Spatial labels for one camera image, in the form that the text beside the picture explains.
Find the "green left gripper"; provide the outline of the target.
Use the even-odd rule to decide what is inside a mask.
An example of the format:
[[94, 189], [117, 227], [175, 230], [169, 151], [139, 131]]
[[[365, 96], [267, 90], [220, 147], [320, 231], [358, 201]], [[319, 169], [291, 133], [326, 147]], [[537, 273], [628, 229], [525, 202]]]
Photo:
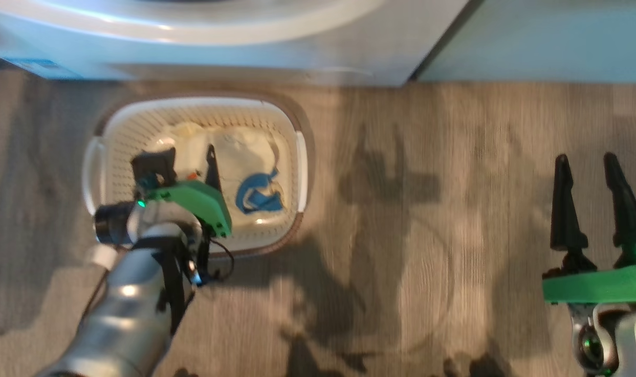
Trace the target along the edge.
[[148, 191], [145, 201], [173, 202], [210, 226], [216, 238], [229, 238], [232, 235], [232, 218], [221, 193], [220, 172], [213, 144], [207, 147], [206, 162], [205, 182], [178, 181], [172, 186]]

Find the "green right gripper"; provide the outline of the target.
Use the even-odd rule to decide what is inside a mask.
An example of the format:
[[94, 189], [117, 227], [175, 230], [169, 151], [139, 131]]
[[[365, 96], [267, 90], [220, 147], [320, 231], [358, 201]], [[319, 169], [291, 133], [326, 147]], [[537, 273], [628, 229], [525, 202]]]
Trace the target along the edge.
[[[605, 153], [605, 179], [611, 191], [615, 233], [613, 245], [636, 251], [636, 198], [617, 155]], [[551, 203], [550, 248], [576, 251], [588, 248], [588, 238], [579, 226], [572, 196], [574, 179], [566, 154], [555, 159]], [[605, 304], [636, 302], [636, 265], [544, 279], [546, 303]]]

